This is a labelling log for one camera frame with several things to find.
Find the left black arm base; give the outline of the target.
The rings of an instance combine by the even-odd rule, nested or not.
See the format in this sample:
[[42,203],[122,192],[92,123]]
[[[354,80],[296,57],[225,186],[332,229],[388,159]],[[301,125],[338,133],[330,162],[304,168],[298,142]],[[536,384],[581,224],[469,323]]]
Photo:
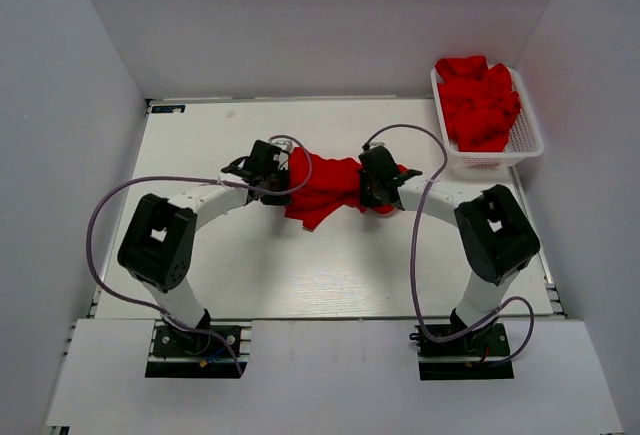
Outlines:
[[[230,345],[244,371],[249,361],[250,322],[223,322],[211,329]],[[148,379],[239,379],[236,364],[224,343],[215,337],[183,333],[157,321],[152,331],[145,369]]]

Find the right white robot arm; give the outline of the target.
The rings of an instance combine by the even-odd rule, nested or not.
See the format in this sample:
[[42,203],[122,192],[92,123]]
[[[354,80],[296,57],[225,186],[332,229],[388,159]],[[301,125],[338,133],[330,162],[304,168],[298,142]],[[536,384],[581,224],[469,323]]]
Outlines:
[[400,170],[381,145],[365,145],[359,160],[362,205],[390,206],[415,214],[410,285],[417,315],[421,314],[416,283],[421,217],[430,216],[458,229],[471,274],[462,299],[450,315],[452,334],[445,339],[452,340],[463,353],[477,352],[488,340],[486,327],[497,317],[509,286],[541,248],[513,193],[498,184],[464,201],[449,186],[437,189],[436,175],[426,177],[418,170]]

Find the red t shirt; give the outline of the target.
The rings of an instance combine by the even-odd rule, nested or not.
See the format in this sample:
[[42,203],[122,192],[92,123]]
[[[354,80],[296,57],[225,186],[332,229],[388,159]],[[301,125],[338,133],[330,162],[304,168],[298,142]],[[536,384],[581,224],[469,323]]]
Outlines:
[[325,159],[311,154],[312,174],[300,190],[291,195],[284,216],[298,220],[304,229],[315,230],[327,217],[346,206],[365,213],[360,201],[362,165],[353,158]]

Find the white plastic basket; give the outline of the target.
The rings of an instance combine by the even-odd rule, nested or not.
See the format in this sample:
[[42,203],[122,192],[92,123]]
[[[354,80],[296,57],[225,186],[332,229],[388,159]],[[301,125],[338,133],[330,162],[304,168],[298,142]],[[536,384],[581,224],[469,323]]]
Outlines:
[[448,167],[451,169],[493,169],[508,168],[519,162],[540,156],[544,151],[544,142],[537,118],[529,101],[526,88],[520,75],[508,67],[512,80],[512,89],[520,99],[521,110],[511,127],[508,143],[502,152],[461,152],[447,132],[441,104],[438,84],[442,77],[433,68],[430,73],[436,113],[443,144],[448,154]]

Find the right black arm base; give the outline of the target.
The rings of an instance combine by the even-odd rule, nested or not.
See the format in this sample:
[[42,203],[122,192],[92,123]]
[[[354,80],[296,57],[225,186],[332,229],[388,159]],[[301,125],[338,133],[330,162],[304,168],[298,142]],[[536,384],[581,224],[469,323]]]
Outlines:
[[514,378],[511,361],[499,364],[511,355],[505,327],[495,323],[479,335],[466,335],[448,343],[428,340],[415,326],[409,340],[418,349],[421,381],[480,381]]

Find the blue label sticker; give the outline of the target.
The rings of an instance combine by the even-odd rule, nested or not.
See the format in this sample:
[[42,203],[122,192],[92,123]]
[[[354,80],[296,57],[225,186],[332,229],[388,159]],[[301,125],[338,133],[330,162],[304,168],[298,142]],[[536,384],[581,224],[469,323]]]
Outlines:
[[184,113],[185,105],[155,105],[151,107],[152,113]]

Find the pile of red shirts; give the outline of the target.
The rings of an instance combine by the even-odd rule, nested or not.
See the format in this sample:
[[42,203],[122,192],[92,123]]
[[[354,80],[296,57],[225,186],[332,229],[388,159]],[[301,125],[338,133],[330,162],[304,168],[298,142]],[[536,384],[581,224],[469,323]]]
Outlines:
[[484,56],[436,62],[440,103],[448,137],[461,152],[501,152],[522,105],[511,72]]

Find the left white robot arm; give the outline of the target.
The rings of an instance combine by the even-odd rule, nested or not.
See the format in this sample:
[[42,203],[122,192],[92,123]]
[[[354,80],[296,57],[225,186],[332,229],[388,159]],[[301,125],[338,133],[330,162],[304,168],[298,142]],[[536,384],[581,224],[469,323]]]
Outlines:
[[138,202],[117,260],[149,291],[164,320],[178,328],[177,342],[188,353],[205,351],[212,333],[209,313],[187,280],[197,231],[256,200],[267,206],[290,204],[292,152],[290,141],[258,140],[213,184],[171,198],[147,194]]

